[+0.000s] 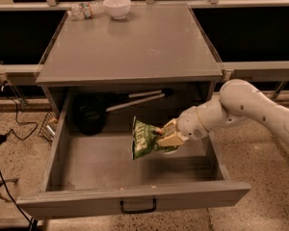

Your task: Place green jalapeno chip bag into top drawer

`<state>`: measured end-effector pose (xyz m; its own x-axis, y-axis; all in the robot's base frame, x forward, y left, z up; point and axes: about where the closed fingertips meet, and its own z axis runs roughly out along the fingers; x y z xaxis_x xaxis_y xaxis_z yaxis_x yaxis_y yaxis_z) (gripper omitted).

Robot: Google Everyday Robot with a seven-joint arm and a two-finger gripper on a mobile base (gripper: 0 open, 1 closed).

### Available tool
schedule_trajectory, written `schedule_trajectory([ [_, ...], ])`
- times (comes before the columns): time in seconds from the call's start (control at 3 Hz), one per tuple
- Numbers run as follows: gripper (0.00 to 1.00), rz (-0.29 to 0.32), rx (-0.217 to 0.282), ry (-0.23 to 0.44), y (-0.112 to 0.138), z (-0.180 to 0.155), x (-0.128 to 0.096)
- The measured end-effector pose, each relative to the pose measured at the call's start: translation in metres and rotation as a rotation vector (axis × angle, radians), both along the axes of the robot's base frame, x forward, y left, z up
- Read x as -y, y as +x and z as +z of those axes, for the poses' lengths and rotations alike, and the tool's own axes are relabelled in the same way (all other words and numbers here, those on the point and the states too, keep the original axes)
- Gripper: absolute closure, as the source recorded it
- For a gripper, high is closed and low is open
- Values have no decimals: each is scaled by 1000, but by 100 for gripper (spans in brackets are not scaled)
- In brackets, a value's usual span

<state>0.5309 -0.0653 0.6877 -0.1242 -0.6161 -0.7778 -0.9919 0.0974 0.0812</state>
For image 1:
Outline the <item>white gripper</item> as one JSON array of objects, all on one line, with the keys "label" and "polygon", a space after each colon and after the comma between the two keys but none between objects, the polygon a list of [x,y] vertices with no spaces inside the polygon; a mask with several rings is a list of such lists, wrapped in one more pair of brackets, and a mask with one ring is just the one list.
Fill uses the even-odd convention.
[{"label": "white gripper", "polygon": [[182,145],[186,140],[200,140],[206,137],[215,125],[211,108],[206,105],[193,106],[185,110],[178,119],[173,118],[163,127],[165,137],[157,143],[167,147]]}]

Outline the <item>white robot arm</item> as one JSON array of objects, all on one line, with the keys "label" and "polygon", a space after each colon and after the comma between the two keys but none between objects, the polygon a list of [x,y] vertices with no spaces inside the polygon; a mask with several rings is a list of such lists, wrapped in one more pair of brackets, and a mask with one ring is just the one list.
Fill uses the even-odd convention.
[{"label": "white robot arm", "polygon": [[225,82],[217,98],[193,106],[163,128],[160,146],[179,146],[200,140],[214,128],[237,124],[249,118],[262,124],[289,146],[289,109],[270,100],[247,81]]}]

